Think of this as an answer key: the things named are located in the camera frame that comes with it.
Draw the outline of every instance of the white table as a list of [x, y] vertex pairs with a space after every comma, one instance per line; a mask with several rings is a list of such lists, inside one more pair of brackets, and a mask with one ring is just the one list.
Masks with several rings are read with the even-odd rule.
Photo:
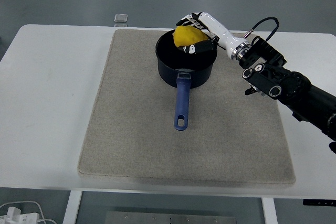
[[[331, 140], [310, 123], [298, 122], [280, 103], [297, 178], [292, 187], [152, 186], [81, 178], [78, 159], [116, 29], [149, 28], [26, 25], [20, 29], [0, 62], [1, 187], [336, 199]], [[256, 34], [266, 38], [269, 33]], [[336, 95], [335, 36], [276, 33], [269, 43], [284, 55], [287, 69], [303, 73], [315, 86]]]

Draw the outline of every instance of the pot handle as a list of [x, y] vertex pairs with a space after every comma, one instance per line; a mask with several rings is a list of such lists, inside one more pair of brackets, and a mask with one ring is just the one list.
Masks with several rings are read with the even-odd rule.
[[188, 127], [189, 94], [191, 76], [188, 73], [179, 73], [176, 79], [177, 95], [174, 126], [175, 129], [183, 131]]

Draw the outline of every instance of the yellow toy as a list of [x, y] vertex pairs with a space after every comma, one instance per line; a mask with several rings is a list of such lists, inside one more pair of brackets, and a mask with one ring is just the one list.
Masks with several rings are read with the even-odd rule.
[[193, 26], [177, 26], [173, 36], [174, 44], [177, 47], [190, 46], [197, 42], [208, 40], [204, 32]]

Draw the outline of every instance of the white cable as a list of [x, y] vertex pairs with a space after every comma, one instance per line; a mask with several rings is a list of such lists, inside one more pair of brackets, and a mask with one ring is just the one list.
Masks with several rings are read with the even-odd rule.
[[39, 210], [40, 210], [40, 212], [41, 212], [41, 217], [42, 217], [42, 219], [38, 220], [38, 222], [40, 222], [40, 221], [44, 221], [44, 224], [47, 224], [47, 223], [46, 223], [46, 220], [47, 220], [47, 221], [51, 221], [51, 222], [57, 224], [54, 220], [51, 220], [51, 219], [45, 219], [45, 218], [44, 218], [44, 215], [43, 215], [43, 212], [42, 212], [42, 208], [41, 208], [40, 204], [37, 203], [36, 201], [27, 200], [27, 201], [14, 201], [14, 202], [8, 202], [8, 203], [4, 203], [4, 204], [2, 204], [2, 205], [0, 206], [0, 208], [2, 208], [3, 206], [6, 206], [6, 205], [10, 205], [10, 204], [20, 204], [20, 203], [34, 203], [34, 204], [36, 204], [36, 205], [38, 206], [38, 208], [39, 208]]
[[51, 220], [51, 219], [40, 219], [37, 222], [41, 222], [41, 221], [44, 221], [44, 222], [51, 221], [52, 223], [57, 224], [54, 220]]

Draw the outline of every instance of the saucepan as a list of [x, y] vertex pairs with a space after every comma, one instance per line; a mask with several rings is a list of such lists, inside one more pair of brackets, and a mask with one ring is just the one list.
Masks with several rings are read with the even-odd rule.
[[188, 126], [190, 89], [201, 86], [210, 77], [217, 48], [196, 54], [185, 53], [175, 46], [174, 31], [160, 37], [155, 53], [160, 77], [177, 88], [174, 127], [183, 131]]

